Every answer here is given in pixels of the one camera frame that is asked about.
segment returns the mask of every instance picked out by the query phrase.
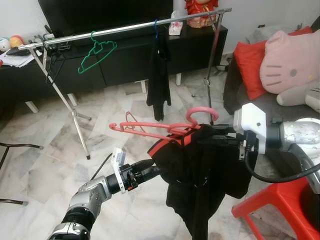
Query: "red plastic chair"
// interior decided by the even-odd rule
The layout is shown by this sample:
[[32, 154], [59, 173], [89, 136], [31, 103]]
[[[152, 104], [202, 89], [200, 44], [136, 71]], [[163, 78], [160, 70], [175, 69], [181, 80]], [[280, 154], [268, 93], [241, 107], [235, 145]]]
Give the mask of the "red plastic chair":
[[300, 195], [307, 184], [305, 177], [291, 182], [272, 184], [233, 206], [231, 212], [236, 218], [243, 217], [255, 237], [263, 240], [264, 237], [249, 214], [271, 204], [282, 213], [299, 240], [320, 240], [320, 233], [308, 222], [300, 206]]

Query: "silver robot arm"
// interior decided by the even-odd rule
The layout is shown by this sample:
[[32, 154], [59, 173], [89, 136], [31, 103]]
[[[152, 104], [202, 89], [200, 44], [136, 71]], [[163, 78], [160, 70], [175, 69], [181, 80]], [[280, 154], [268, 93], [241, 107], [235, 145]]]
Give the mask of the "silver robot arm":
[[[299, 160], [302, 173], [310, 168], [319, 169], [319, 119], [302, 118], [267, 126], [266, 114], [254, 104], [247, 103], [234, 113], [233, 128], [237, 133], [248, 137], [243, 141], [243, 145], [240, 145], [243, 151], [242, 159], [245, 158], [245, 148], [249, 146], [252, 147], [249, 151], [254, 150], [253, 145], [257, 138], [259, 154], [264, 154], [266, 148], [276, 148], [292, 153]], [[313, 192], [320, 194], [320, 170], [307, 175], [307, 179]]]
[[62, 222], [54, 228], [48, 240], [89, 240], [103, 202], [111, 199], [112, 194], [131, 191], [160, 174], [151, 159], [132, 165], [124, 165], [124, 159], [125, 153], [116, 148], [112, 154], [114, 174], [97, 177], [80, 187], [71, 198]]

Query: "red figurine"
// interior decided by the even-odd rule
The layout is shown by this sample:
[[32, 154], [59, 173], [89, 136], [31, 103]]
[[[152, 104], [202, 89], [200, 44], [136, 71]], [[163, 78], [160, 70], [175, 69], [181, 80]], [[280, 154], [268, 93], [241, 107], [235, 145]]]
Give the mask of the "red figurine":
[[[199, 14], [204, 12], [213, 11], [218, 7], [218, 0], [185, 0], [185, 9], [188, 11], [188, 15]], [[211, 16], [212, 20], [216, 20], [216, 16]], [[196, 17], [188, 19], [187, 23], [192, 28], [202, 28], [211, 25], [209, 17]]]

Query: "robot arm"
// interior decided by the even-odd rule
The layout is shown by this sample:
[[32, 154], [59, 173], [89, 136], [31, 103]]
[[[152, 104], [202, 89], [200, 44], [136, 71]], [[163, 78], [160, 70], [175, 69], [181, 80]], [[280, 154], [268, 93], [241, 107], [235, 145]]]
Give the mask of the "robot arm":
[[97, 177], [79, 188], [49, 240], [89, 240], [103, 202], [111, 199], [112, 194], [131, 191], [160, 174], [160, 169], [152, 166], [154, 162], [151, 159], [123, 165], [125, 153], [119, 148], [114, 150], [112, 158], [115, 173]]
[[[252, 103], [234, 113], [233, 128], [244, 136], [240, 143], [240, 159], [257, 179], [268, 183], [283, 183], [307, 176], [313, 192], [320, 194], [320, 120], [302, 118], [297, 121], [276, 122], [266, 127], [266, 114]], [[256, 174], [246, 161], [258, 140], [258, 153], [276, 148], [292, 153], [301, 165], [302, 172], [290, 177], [271, 179]]]
[[[251, 151], [258, 150], [258, 153], [264, 154], [266, 148], [277, 148], [291, 152], [299, 159], [303, 172], [294, 178], [308, 175], [311, 188], [315, 193], [320, 193], [320, 120], [304, 118], [267, 127], [266, 114], [254, 104], [248, 103], [234, 113], [233, 128], [228, 125], [212, 127], [219, 134], [204, 139], [201, 143], [238, 146], [239, 160], [246, 163], [254, 177], [264, 182], [281, 182], [259, 176], [246, 161]], [[234, 139], [224, 136], [234, 132], [237, 132]], [[103, 202], [111, 199], [112, 194], [131, 191], [161, 173], [158, 167], [153, 166], [151, 159], [133, 165], [124, 165], [124, 160], [125, 153], [116, 148], [112, 154], [114, 174], [98, 177], [80, 187], [72, 197], [61, 224], [56, 226], [49, 240], [89, 240]], [[282, 182], [292, 180], [292, 177], [287, 177]]]

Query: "marble floor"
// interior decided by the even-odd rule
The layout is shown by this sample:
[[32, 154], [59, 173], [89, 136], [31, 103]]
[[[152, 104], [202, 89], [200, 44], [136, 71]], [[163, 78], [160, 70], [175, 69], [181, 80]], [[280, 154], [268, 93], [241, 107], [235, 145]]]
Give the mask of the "marble floor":
[[[174, 76], [170, 77], [172, 106], [165, 104], [164, 123], [185, 122], [189, 108], [207, 106], [205, 75], [205, 69], [184, 73], [181, 86], [175, 85]], [[212, 73], [212, 107], [220, 114], [217, 123], [231, 124], [233, 116], [223, 107], [225, 78], [224, 72]], [[126, 151], [127, 163], [148, 158], [147, 150], [155, 139], [109, 129], [110, 123], [125, 121], [127, 111], [139, 121], [155, 122], [153, 108], [146, 105], [146, 98], [139, 83], [77, 95], [77, 111], [92, 117], [91, 121], [79, 119], [91, 160], [86, 159], [70, 113], [59, 98], [34, 102], [38, 113], [31, 113], [24, 104], [17, 106], [13, 118], [0, 132], [0, 142], [32, 143], [44, 149], [20, 147], [11, 148], [8, 153], [0, 172], [0, 198], [28, 201], [28, 205], [0, 204], [0, 238], [46, 239], [61, 222], [72, 195], [90, 179], [114, 147]], [[200, 123], [209, 122], [206, 114], [196, 113], [193, 117]], [[107, 162], [99, 174], [111, 173], [112, 167]], [[263, 186], [253, 181], [248, 195]], [[158, 176], [133, 191], [112, 196], [102, 206], [91, 239], [190, 240], [184, 222], [166, 206], [167, 187]], [[247, 225], [231, 214], [232, 206], [240, 201], [225, 197], [209, 220], [209, 240], [255, 239]], [[264, 223], [260, 226], [267, 239], [291, 239]]]

